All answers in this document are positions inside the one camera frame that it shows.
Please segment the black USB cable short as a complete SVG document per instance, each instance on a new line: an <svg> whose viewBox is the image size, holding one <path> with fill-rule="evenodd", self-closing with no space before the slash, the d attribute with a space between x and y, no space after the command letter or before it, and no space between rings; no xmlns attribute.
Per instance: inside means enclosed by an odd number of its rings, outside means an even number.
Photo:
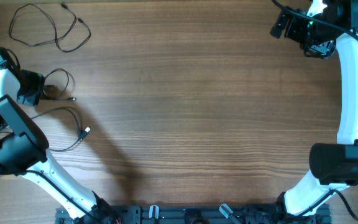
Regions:
<svg viewBox="0 0 358 224"><path fill-rule="evenodd" d="M44 86L42 88L42 99L43 100L52 100L52 101L76 101L77 97L75 97L75 96L69 96L69 97L65 98L65 94L66 94L66 91L67 91L67 88L68 88L70 82L72 82L73 86L75 86L75 79L73 78L73 75L70 72L66 71L63 68L56 68L45 76L45 82L47 81L47 78L49 76L51 76L53 73L57 73L57 72L63 72L65 74L65 76L66 76L65 86L62 89L60 89L56 85L44 84Z"/></svg>

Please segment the black USB cable long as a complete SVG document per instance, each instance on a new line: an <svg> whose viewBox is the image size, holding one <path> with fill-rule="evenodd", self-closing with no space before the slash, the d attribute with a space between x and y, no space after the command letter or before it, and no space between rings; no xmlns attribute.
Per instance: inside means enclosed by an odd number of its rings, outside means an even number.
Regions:
<svg viewBox="0 0 358 224"><path fill-rule="evenodd" d="M30 117L38 122L52 138L52 152L74 150L90 133L91 126L83 124L80 111L72 106L59 106Z"/></svg>

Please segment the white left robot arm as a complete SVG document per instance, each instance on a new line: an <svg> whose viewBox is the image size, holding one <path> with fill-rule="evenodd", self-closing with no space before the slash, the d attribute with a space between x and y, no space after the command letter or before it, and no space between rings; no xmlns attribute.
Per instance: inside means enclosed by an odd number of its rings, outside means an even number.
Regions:
<svg viewBox="0 0 358 224"><path fill-rule="evenodd" d="M21 176L51 195L74 223L119 223L119 215L53 157L45 134L13 100L21 83L0 70L0 175Z"/></svg>

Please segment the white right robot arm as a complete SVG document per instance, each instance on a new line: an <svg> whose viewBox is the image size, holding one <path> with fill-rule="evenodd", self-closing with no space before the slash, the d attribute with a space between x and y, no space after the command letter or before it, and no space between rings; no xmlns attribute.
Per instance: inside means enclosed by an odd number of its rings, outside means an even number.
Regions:
<svg viewBox="0 0 358 224"><path fill-rule="evenodd" d="M334 144L316 143L309 171L282 193L282 222L315 217L333 195L358 185L358 1L313 1L307 11L280 6L271 35L298 42L305 57L337 53L341 66L341 120Z"/></svg>

